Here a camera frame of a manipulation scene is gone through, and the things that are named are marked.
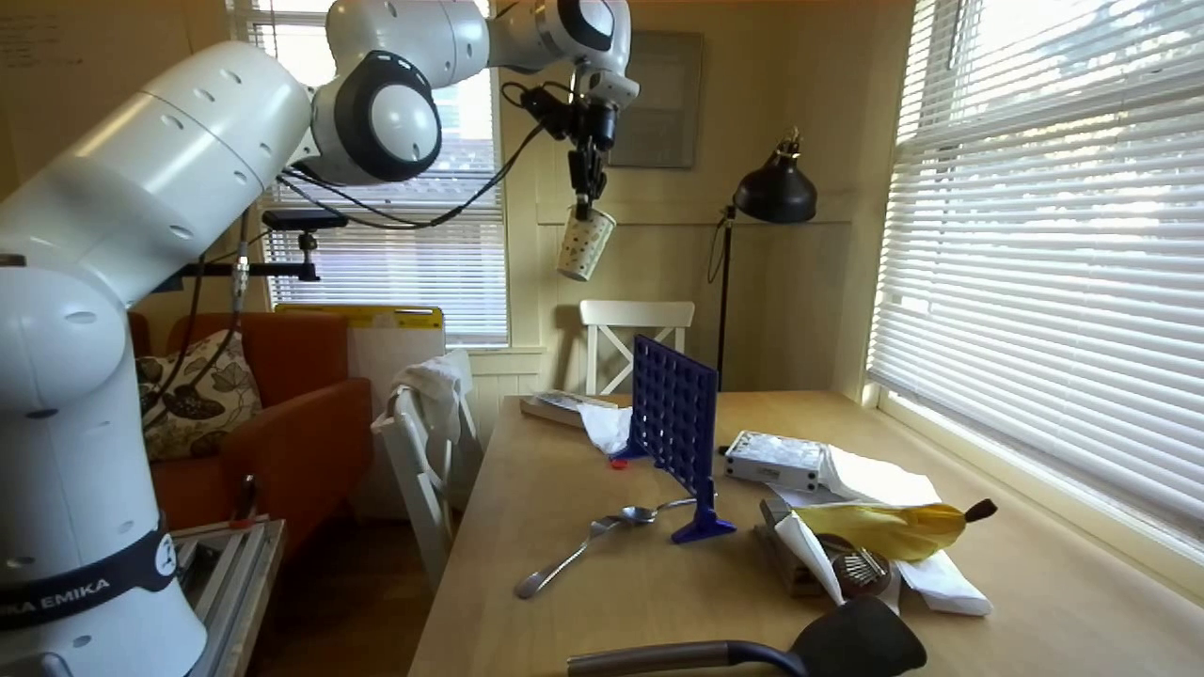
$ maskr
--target wall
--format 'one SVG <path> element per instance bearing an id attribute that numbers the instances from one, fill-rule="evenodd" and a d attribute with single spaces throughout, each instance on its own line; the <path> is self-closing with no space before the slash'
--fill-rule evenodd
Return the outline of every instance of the wall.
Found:
<path id="1" fill-rule="evenodd" d="M 183 55 L 226 33 L 222 0 L 19 0 L 19 7 L 70 7 L 70 31 L 104 37 L 69 52 L 104 63 L 129 87 L 157 70 L 155 55 Z M 890 119 L 902 80 L 912 0 L 632 0 L 640 31 L 690 31 L 709 46 L 702 110 L 691 167 L 609 167 L 601 205 L 622 230 L 594 282 L 552 271 L 571 201 L 564 142 L 539 139 L 514 164 L 509 190 L 510 350 L 479 352 L 479 421 L 489 427 L 498 397 L 577 388 L 581 298 L 691 298 L 701 320 L 690 352 L 716 357 L 717 282 L 712 231 L 734 184 L 769 151 L 801 130 L 806 174 L 819 186 L 819 219 L 806 230 L 742 220 L 731 282 L 731 388 L 843 388 L 855 396 L 867 352 L 880 195 L 889 184 Z M 59 151 L 98 112 L 95 80 L 10 83 L 0 103 L 0 195 L 29 174 L 29 110 L 70 110 L 69 129 L 34 124 L 46 151 Z M 503 139 L 525 135 L 525 112 L 503 112 Z M 163 327 L 188 309 L 188 293 L 155 293 L 144 313 Z"/>

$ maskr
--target wooden table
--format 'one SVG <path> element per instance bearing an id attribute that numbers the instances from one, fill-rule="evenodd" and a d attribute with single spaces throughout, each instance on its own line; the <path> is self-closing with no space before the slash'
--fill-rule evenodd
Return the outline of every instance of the wooden table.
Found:
<path id="1" fill-rule="evenodd" d="M 931 613 L 917 596 L 902 596 L 902 619 L 931 646 L 920 671 L 1200 671 L 1200 606 L 1038 515 L 1017 492 L 953 467 L 880 414 L 840 396 L 725 392 L 716 439 L 734 439 L 736 427 L 826 439 L 899 462 L 931 473 L 959 506 L 982 497 L 1002 503 L 948 550 L 991 595 L 984 619 Z M 588 651 L 681 638 L 790 646 L 826 607 L 784 591 L 750 534 L 762 490 L 734 478 L 717 478 L 717 515 L 736 523 L 736 534 L 668 545 L 685 510 L 665 515 L 604 542 L 540 596 L 510 595 L 522 572 L 567 554 L 591 515 L 668 497 L 681 490 L 646 458 L 609 468 L 582 432 L 522 416 L 518 403 L 503 403 L 409 671 L 539 677 L 564 671 L 567 659 Z"/>

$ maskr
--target blue connect four game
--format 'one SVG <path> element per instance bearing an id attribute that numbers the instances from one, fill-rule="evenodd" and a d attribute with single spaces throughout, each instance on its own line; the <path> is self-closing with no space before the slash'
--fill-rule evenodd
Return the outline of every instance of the blue connect four game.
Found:
<path id="1" fill-rule="evenodd" d="M 716 515 L 716 392 L 716 369 L 656 338 L 635 338 L 632 432 L 623 458 L 650 456 L 658 468 L 690 490 L 691 523 L 673 530 L 673 542 L 734 534 L 734 526 Z"/>

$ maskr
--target white window frame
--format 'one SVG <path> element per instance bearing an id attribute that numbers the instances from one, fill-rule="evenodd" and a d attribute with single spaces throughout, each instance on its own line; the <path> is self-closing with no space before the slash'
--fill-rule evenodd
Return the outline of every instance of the white window frame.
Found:
<path id="1" fill-rule="evenodd" d="M 1022 63 L 1022 33 L 1017 40 L 1010 40 L 1003 47 L 997 47 L 992 55 L 976 52 L 976 40 L 991 40 L 992 33 L 976 33 L 982 31 L 982 4 L 992 0 L 917 0 L 914 9 L 914 46 L 912 46 L 912 61 L 908 61 L 908 95 L 902 95 L 902 110 L 899 110 L 899 145 L 895 145 L 895 176 L 890 176 L 890 199 L 889 199 L 889 230 L 883 230 L 883 256 L 880 256 L 880 290 L 875 290 L 875 313 L 873 313 L 873 340 L 869 340 L 869 403 L 875 403 L 883 414 L 920 427 L 931 439 L 936 439 L 948 451 L 959 451 L 959 458 L 966 458 L 978 468 L 991 468 L 1003 482 L 1012 482 L 1021 492 L 1026 492 L 1031 498 L 1038 498 L 1041 506 L 1066 515 L 1070 523 L 1085 526 L 1086 534 L 1111 542 L 1119 554 L 1140 561 L 1142 566 L 1165 576 L 1171 582 L 1176 582 L 1181 591 L 1190 591 L 1191 596 L 1204 596 L 1204 580 L 1200 580 L 1200 565 L 1204 565 L 1204 545 L 1200 545 L 1200 523 L 1191 526 L 1191 497 L 1171 497 L 1171 503 L 1149 503 L 1149 498 L 1132 498 L 1121 497 L 1126 482 L 1115 483 L 1105 473 L 1090 473 L 1081 467 L 1076 456 L 1062 456 L 1055 448 L 1035 445 L 1035 436 L 1022 436 L 1026 426 L 997 426 L 991 414 L 976 414 L 978 397 L 982 404 L 991 403 L 997 414 L 1003 416 L 1045 416 L 1056 421 L 1056 411 L 1026 411 L 1022 403 L 1010 403 L 1012 388 L 1026 374 L 1035 374 L 1038 369 L 992 369 L 992 373 L 976 373 L 971 361 L 959 361 L 959 352 L 971 350 L 1002 350 L 992 344 L 991 330 L 1002 327 L 1002 313 L 1010 313 L 1010 302 L 1002 302 L 997 293 L 978 293 L 982 309 L 976 309 L 976 293 L 959 298 L 959 290 L 982 290 L 982 278 L 939 278 L 939 274 L 984 274 L 984 265 L 1002 271 L 1002 282 L 1010 282 L 1003 274 L 1012 271 L 1003 258 L 984 264 L 982 271 L 971 265 L 971 256 L 997 256 L 1010 253 L 1010 240 L 1002 231 L 1017 231 L 1021 226 L 1038 220 L 1038 214 L 1056 210 L 1056 219 L 1066 219 L 1066 256 L 1055 258 L 1045 243 L 1035 243 L 1031 258 L 1021 258 L 1017 271 L 1022 265 L 1041 265 L 1051 264 L 1051 271 L 1070 271 L 1070 290 L 1076 287 L 1090 287 L 1090 264 L 1100 265 L 1115 265 L 1115 253 L 1090 253 L 1100 249 L 1100 240 L 1090 240 L 1086 226 L 1100 226 L 1100 214 L 1090 214 L 1090 195 L 1086 180 L 1100 180 L 1094 174 L 1076 174 L 1086 162 L 1070 157 L 1066 164 L 1051 162 L 1055 154 L 1041 151 L 1035 154 L 1035 162 L 1022 154 L 1026 142 L 1035 142 L 1041 130 L 1051 135 L 1051 129 L 1056 130 L 1056 124 L 1066 129 L 1066 135 L 1051 135 L 1051 139 L 1076 139 L 1085 135 L 1076 124 L 1100 124 L 1101 129 L 1101 142 L 1094 142 L 1094 151 L 1115 151 L 1121 142 L 1121 135 L 1105 135 L 1105 130 L 1127 130 L 1137 135 L 1132 145 L 1140 145 L 1142 139 L 1159 139 L 1163 135 L 1163 115 L 1171 119 L 1171 110 L 1159 110 L 1163 100 L 1181 100 L 1191 103 L 1191 112 L 1204 115 L 1204 52 L 1191 47 L 1191 40 L 1185 40 L 1185 55 L 1175 52 L 1175 61 L 1159 63 L 1159 67 L 1142 67 L 1142 61 L 1156 61 L 1156 52 L 1163 46 L 1175 40 L 1175 33 L 1156 33 L 1137 40 L 1137 47 L 1127 47 L 1126 55 L 1111 55 L 1111 52 L 1090 52 L 1090 40 L 1105 40 L 1101 31 L 1081 31 L 1085 37 L 1085 52 L 1094 61 L 1085 61 L 1085 75 L 1081 80 L 1056 80 L 1051 70 L 1041 70 L 1041 63 L 1035 63 L 1026 70 Z M 1127 0 L 1126 7 L 1115 4 L 1115 9 L 1127 9 L 1127 21 L 1140 21 L 1142 0 Z M 1072 9 L 1081 9 L 1085 4 L 1070 0 L 1066 4 L 1066 27 L 1072 21 Z M 1035 7 L 1021 7 L 1017 0 L 1010 0 L 1003 9 L 1017 9 L 1017 17 L 1031 17 Z M 1200 31 L 1204 16 L 1191 16 L 1191 4 L 1175 4 L 1175 9 L 1159 21 L 1159 27 L 1175 27 L 1175 31 Z M 1012 55 L 1012 95 L 1010 87 L 992 83 L 982 87 L 978 97 L 971 91 L 971 83 L 984 83 L 976 80 L 976 67 L 991 63 L 991 61 L 1003 61 Z M 1026 167 L 1026 176 L 1035 180 L 1031 186 L 1017 186 L 1021 176 L 1012 167 L 997 167 L 991 164 L 991 157 L 982 157 L 976 145 L 991 145 L 1002 157 L 1010 157 L 1017 167 Z M 1185 253 L 1191 256 L 1204 249 L 1204 199 L 1190 201 L 1190 180 L 1175 176 L 1176 167 L 1190 167 L 1198 162 L 1181 162 L 1175 167 L 1165 167 L 1165 162 L 1175 162 L 1175 154 L 1163 154 L 1159 145 L 1140 145 L 1142 154 L 1137 157 L 1140 167 L 1132 167 L 1132 184 L 1119 180 L 1115 195 L 1100 195 L 1100 199 L 1127 199 L 1127 190 L 1159 190 L 1171 184 L 1163 195 L 1165 201 L 1176 199 L 1175 205 L 1191 210 L 1191 219 L 1185 219 L 1181 226 L 1171 226 L 1185 238 Z M 1085 180 L 1072 184 L 1072 190 L 1056 190 L 1056 180 L 1070 176 Z M 1038 201 L 1038 210 L 1026 210 L 1022 195 L 1041 195 L 1045 201 Z M 1127 199 L 1126 205 L 1132 205 L 1132 214 L 1121 219 L 1149 219 L 1151 230 L 1165 226 L 1175 219 L 1159 219 L 1165 214 L 1165 201 L 1156 199 Z M 1159 278 L 1163 265 L 1149 271 L 1156 282 L 1156 290 L 1163 290 L 1159 282 L 1165 282 L 1165 290 L 1175 293 L 1175 258 L 1165 258 L 1171 274 Z M 1159 305 L 1151 309 L 1151 317 L 1159 313 L 1176 313 L 1185 330 L 1200 330 L 1204 327 L 1204 305 Z M 931 324 L 936 327 L 936 333 L 931 330 L 899 330 L 902 324 Z M 1191 350 L 1200 350 L 1200 340 L 1191 340 L 1185 350 L 1185 357 L 1176 364 L 1185 364 L 1190 373 L 1204 374 L 1204 361 L 1191 364 Z M 1062 388 L 1062 381 L 1070 381 L 1081 364 L 1094 364 L 1094 352 L 1086 350 L 1081 361 L 1066 361 L 1066 373 L 1055 373 L 1045 383 Z M 1081 404 L 1085 392 L 1070 392 L 1062 396 L 1062 404 Z M 1171 411 L 1171 403 L 1190 397 L 1190 392 L 1171 392 L 1165 388 L 1165 403 L 1151 396 L 1151 411 Z M 1181 426 L 1191 414 L 1176 416 L 1165 414 L 1159 421 L 1163 427 L 1191 427 Z"/>
<path id="2" fill-rule="evenodd" d="M 237 0 L 232 27 L 242 37 L 262 46 L 278 55 L 278 31 L 303 27 L 320 37 L 308 37 L 303 52 L 320 47 L 320 61 L 298 63 L 303 52 L 278 55 L 303 87 L 332 80 L 336 63 L 325 46 L 325 9 L 329 0 Z M 300 184 L 303 195 L 278 184 L 262 205 L 308 205 L 311 199 L 332 201 L 342 214 L 352 214 L 345 230 L 316 231 L 316 274 L 320 282 L 271 278 L 273 305 L 435 305 L 445 309 L 446 344 L 458 350 L 498 350 L 509 344 L 509 265 L 503 265 L 503 205 L 500 186 L 484 190 L 445 226 L 408 230 L 372 210 L 399 219 L 435 219 L 450 205 L 463 205 L 498 167 L 500 167 L 500 112 L 498 112 L 498 75 L 483 75 L 434 91 L 445 115 L 445 154 L 441 162 L 404 184 L 352 184 L 325 190 Z M 479 142 L 466 154 L 454 154 L 454 115 L 471 110 L 466 135 L 489 135 L 489 151 Z M 268 231 L 262 258 L 298 264 L 298 231 Z"/>

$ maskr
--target desk lamp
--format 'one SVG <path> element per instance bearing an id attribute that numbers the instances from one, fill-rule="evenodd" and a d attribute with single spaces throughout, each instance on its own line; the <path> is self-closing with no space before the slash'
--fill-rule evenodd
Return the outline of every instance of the desk lamp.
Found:
<path id="1" fill-rule="evenodd" d="M 716 231 L 721 231 L 721 282 L 717 282 L 717 350 L 716 373 L 721 392 L 721 352 L 725 352 L 725 282 L 731 282 L 731 219 L 750 214 L 771 226 L 806 226 L 815 214 L 815 186 L 798 167 L 798 130 L 784 139 L 769 162 L 736 184 L 734 199 L 725 201 Z"/>

